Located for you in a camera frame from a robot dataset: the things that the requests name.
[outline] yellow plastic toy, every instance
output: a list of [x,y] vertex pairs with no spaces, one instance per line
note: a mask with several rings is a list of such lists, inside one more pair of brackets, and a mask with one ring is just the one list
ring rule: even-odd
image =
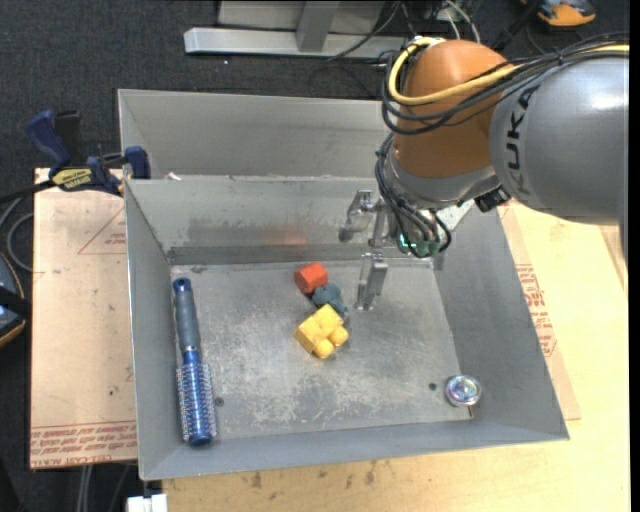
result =
[[324,359],[349,339],[343,323],[340,315],[326,304],[302,322],[293,336],[307,352]]

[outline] yellow cable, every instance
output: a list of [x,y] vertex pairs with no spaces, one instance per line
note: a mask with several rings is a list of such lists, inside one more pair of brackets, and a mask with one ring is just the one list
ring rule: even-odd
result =
[[[442,39],[423,37],[421,39],[414,41],[414,43],[411,46],[409,46],[408,48],[406,48],[406,50],[400,53],[398,58],[393,63],[393,66],[391,67],[391,72],[389,73],[389,83],[387,84],[387,88],[389,89],[389,95],[391,96],[391,98],[393,98],[395,101],[397,101],[401,105],[425,105],[427,103],[434,103],[436,101],[449,98],[450,96],[467,92],[468,90],[476,87],[486,87],[488,85],[491,85],[497,82],[498,80],[509,76],[513,71],[515,71],[516,69],[522,66],[522,64],[517,66],[506,65],[489,75],[480,76],[478,78],[474,78],[473,80],[469,80],[468,82],[464,82],[462,84],[449,87],[448,89],[443,89],[442,91],[434,92],[432,94],[427,94],[426,96],[411,97],[411,96],[405,96],[404,94],[401,94],[400,92],[398,92],[398,89],[396,88],[398,73],[400,72],[400,69],[402,68],[404,63],[407,61],[407,59],[411,56],[411,54],[413,54],[415,51],[417,51],[419,48],[423,46],[429,47],[437,43],[441,43],[442,41],[443,41]],[[628,52],[629,45],[602,46],[600,48],[587,50],[586,53],[591,51],[605,51],[605,50]]]

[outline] blue clamp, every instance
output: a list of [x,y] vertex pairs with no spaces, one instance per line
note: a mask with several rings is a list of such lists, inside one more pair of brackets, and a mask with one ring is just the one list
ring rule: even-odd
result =
[[[79,114],[76,116],[77,122],[73,125],[75,130],[79,127]],[[70,162],[79,158],[68,150],[65,138],[77,141],[79,133],[66,133],[65,136],[61,136],[56,131],[55,119],[53,111],[45,110],[35,116],[26,129],[27,136],[36,148],[53,159],[53,165],[49,170],[49,180],[53,185],[67,192],[99,190],[119,196],[122,180],[111,174],[109,166],[129,164],[130,177],[136,179],[151,177],[147,153],[140,146],[128,147],[123,155],[117,155],[115,158],[90,156],[84,165],[69,165]]]

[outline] wire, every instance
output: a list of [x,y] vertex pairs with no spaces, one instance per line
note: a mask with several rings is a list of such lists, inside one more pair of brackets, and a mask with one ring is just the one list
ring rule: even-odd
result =
[[2,229],[2,225],[5,223],[9,215],[11,215],[11,212],[16,208],[16,206],[20,204],[22,199],[24,198],[19,197],[18,199],[16,199],[13,203],[9,205],[9,208],[7,208],[5,212],[2,214],[2,217],[0,217],[0,229]]
[[[498,69],[496,69],[494,72],[490,73],[490,74],[482,74],[476,78],[473,78],[471,80],[468,80],[462,84],[458,84],[455,85],[453,87],[449,87],[448,89],[444,89],[432,94],[428,94],[426,96],[415,96],[415,97],[410,97],[410,96],[405,96],[403,94],[401,94],[398,89],[397,89],[397,80],[398,80],[398,74],[399,71],[402,69],[404,63],[407,61],[407,59],[413,54],[415,53],[418,49],[421,48],[429,48],[434,44],[440,43],[442,42],[442,40],[438,40],[437,42],[434,41],[433,38],[421,38],[417,41],[413,41],[411,43],[411,45],[409,45],[406,49],[402,50],[397,58],[395,59],[395,61],[393,62],[393,65],[391,66],[391,72],[389,75],[389,80],[387,81],[387,89],[389,92],[389,95],[391,96],[391,98],[395,101],[397,101],[398,103],[402,104],[402,105],[425,105],[428,103],[434,103],[440,100],[443,100],[445,98],[449,98],[451,96],[455,96],[455,95],[460,95],[463,93],[466,93],[472,89],[477,89],[477,88],[485,88],[488,86],[491,86],[497,82],[500,82],[501,80],[505,80],[505,79],[512,79],[515,76],[517,76],[517,72],[518,70],[520,70],[520,68],[522,68],[523,66],[525,66],[525,64],[508,64],[508,65],[504,65]],[[563,54],[547,54],[544,55],[540,58],[538,58],[538,60],[533,60],[531,61],[531,64],[527,67],[527,69],[530,69],[532,66],[536,66],[538,64],[544,63],[545,60],[547,61],[547,63],[552,63],[552,66],[549,67],[549,69],[551,67],[556,67],[559,64],[562,64],[562,59],[567,59],[570,57],[573,57],[575,55],[583,55],[586,53],[591,53],[591,52],[604,52],[604,51],[613,51],[613,52],[621,52],[621,53],[628,53],[629,50],[629,46],[628,44],[604,44],[604,45],[599,45],[597,47],[589,47],[588,45],[586,45],[584,47],[584,49],[581,49],[580,46],[575,46],[573,48],[571,48],[566,55]]]
[[401,3],[402,14],[404,15],[404,19],[407,21],[407,28],[413,34],[414,37],[418,36],[418,32],[416,32],[413,23],[411,23],[411,17],[409,16],[409,11],[407,10],[406,2]]
[[458,31],[458,27],[456,27],[456,24],[453,21],[453,18],[451,17],[451,13],[449,11],[444,11],[444,14],[447,17],[447,20],[449,21],[449,25],[451,25],[451,28],[453,29],[453,33],[456,35],[456,39],[460,39],[460,32]]
[[84,497],[82,501],[83,512],[89,512],[89,485],[91,484],[91,474],[93,473],[93,466],[89,466],[87,472],[87,481],[84,484]]
[[80,486],[78,487],[78,499],[76,501],[76,512],[82,512],[82,496],[84,492],[84,483],[87,479],[87,467],[82,468],[82,475],[80,476]]
[[473,23],[473,21],[471,21],[471,18],[469,17],[469,15],[464,12],[460,6],[458,4],[456,4],[455,2],[452,2],[451,0],[446,0],[447,5],[453,9],[455,9],[455,11],[462,16],[462,19],[464,19],[464,21],[467,22],[467,24],[469,25],[469,28],[471,28],[471,33],[473,34],[473,39],[476,41],[476,43],[480,42],[480,33],[478,32],[478,29],[476,28],[475,24]]
[[[609,56],[626,57],[629,51],[628,34],[606,34],[575,43],[555,53],[547,53],[535,58],[504,62],[474,77],[472,80],[449,89],[438,91],[435,94],[408,98],[398,93],[397,82],[403,83],[404,81],[404,77],[399,78],[400,74],[411,67],[412,59],[415,59],[416,51],[425,48],[425,51],[428,51],[431,45],[439,42],[441,42],[441,40],[421,38],[405,45],[405,47],[396,54],[395,60],[393,57],[389,58],[381,96],[383,119],[392,131],[400,134],[415,135],[426,133],[441,126],[457,124],[460,122],[459,120],[455,123],[450,122],[453,116],[471,107],[481,106],[482,108],[480,110],[472,111],[465,120],[471,118],[487,110],[487,101],[491,101],[492,105],[495,105],[506,97],[505,95],[498,97],[499,93],[503,93],[508,89],[517,89],[521,87],[522,84],[540,77],[553,68],[573,65],[586,59]],[[471,87],[479,88],[479,91],[468,95],[468,97],[451,108],[421,115],[417,115],[410,108],[411,106],[434,103],[440,99],[450,97],[452,94],[460,94],[462,92],[468,94]],[[398,109],[392,104],[392,100],[404,106],[404,108]],[[419,122],[421,126],[417,128],[399,127],[391,120],[390,114],[395,115],[399,119]]]
[[26,263],[22,262],[20,258],[18,258],[13,250],[13,235],[17,231],[17,229],[26,221],[33,218],[33,213],[27,213],[23,217],[20,217],[14,224],[11,226],[9,230],[9,234],[7,235],[7,251],[9,252],[9,257],[13,260],[13,262],[18,265],[21,269],[26,270],[27,272],[33,272],[33,268],[31,268]]
[[393,5],[393,9],[391,11],[391,14],[389,15],[389,17],[387,18],[387,20],[380,25],[380,27],[378,27],[377,29],[371,31],[367,36],[364,37],[364,39],[362,39],[358,44],[353,45],[351,48],[346,49],[343,52],[338,53],[337,55],[334,55],[333,57],[329,57],[327,59],[328,62],[337,60],[337,59],[341,59],[343,57],[346,57],[347,55],[355,52],[358,48],[360,48],[361,46],[363,46],[365,43],[367,43],[369,40],[371,40],[373,37],[375,37],[376,35],[378,35],[380,32],[382,32],[385,28],[387,28],[387,26],[389,25],[389,23],[391,23],[391,20],[393,20],[393,18],[395,17],[396,13],[398,12],[398,9],[400,8],[400,5],[402,4],[402,2],[394,2]]
[[[398,223],[398,229],[400,230],[402,239],[407,244],[408,251],[411,252],[411,254],[413,254],[416,258],[428,258],[430,256],[433,256],[434,254],[432,254],[430,250],[428,250],[426,253],[419,253],[417,251],[417,244],[413,242],[411,240],[411,237],[409,237],[409,235],[407,234],[403,218],[411,222],[420,231],[424,242],[427,242],[428,245],[434,244],[438,246],[438,252],[442,252],[444,249],[446,249],[446,247],[449,246],[449,243],[451,241],[451,233],[445,226],[444,232],[447,238],[446,242],[444,244],[441,244],[440,235],[438,233],[438,225],[442,221],[439,220],[435,212],[431,212],[435,218],[435,222],[433,222],[430,219],[427,219],[419,210],[412,207],[405,199],[398,196],[398,194],[396,194],[396,192],[386,182],[384,178],[384,166],[389,149],[391,148],[392,141],[393,134],[391,133],[385,138],[384,142],[380,146],[380,150],[377,152],[378,160],[376,161],[375,166],[375,176],[376,181],[378,182],[378,187],[380,189],[380,195],[384,198],[385,202],[394,213],[396,221]],[[398,248],[402,250],[402,248],[400,247],[400,237],[398,237],[397,242]]]
[[125,478],[127,477],[127,474],[129,473],[129,469],[131,469],[133,466],[127,464],[124,468],[124,471],[122,472],[122,475],[120,475],[120,479],[118,480],[118,483],[116,484],[116,488],[113,491],[113,497],[111,498],[111,503],[109,504],[109,508],[107,509],[107,512],[113,512],[115,510],[116,507],[116,503],[118,502],[118,499],[120,498],[120,491],[122,490],[122,486],[124,485],[124,481]]
[[527,27],[524,29],[524,32],[527,35],[527,41],[529,41],[529,44],[533,46],[540,55],[544,55],[545,53],[547,53],[533,39],[533,36],[531,35],[531,25],[527,25]]
[[330,65],[325,65],[322,67],[319,67],[318,69],[316,69],[313,73],[311,73],[311,75],[309,75],[309,78],[307,79],[307,90],[309,91],[309,94],[311,96],[313,96],[314,98],[316,97],[316,91],[315,88],[313,87],[313,81],[314,79],[322,72],[322,71],[329,71],[329,70],[338,70],[338,71],[342,71],[344,74],[346,74],[347,76],[351,77],[354,82],[356,82],[364,92],[366,92],[367,97],[368,98],[375,98],[376,97],[376,93],[371,94],[371,91],[369,90],[369,87],[367,86],[367,84],[365,84],[359,77],[358,75],[356,75],[353,71],[351,71],[350,69],[341,66],[340,64],[330,64]]

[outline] cardboard sheet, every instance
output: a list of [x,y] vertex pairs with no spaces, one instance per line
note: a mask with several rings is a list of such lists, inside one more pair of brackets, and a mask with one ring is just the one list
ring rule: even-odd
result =
[[562,414],[565,420],[577,420],[580,419],[580,407],[553,330],[553,318],[549,315],[545,303],[544,290],[538,282],[536,270],[529,258],[525,238],[518,222],[518,212],[524,208],[525,206],[516,201],[510,201],[506,206],[500,208],[500,219],[507,234],[507,240],[509,240],[509,248],[522,283],[527,306],[531,312],[531,320],[538,333],[553,387],[562,408]]
[[36,195],[30,467],[137,457],[122,199]]

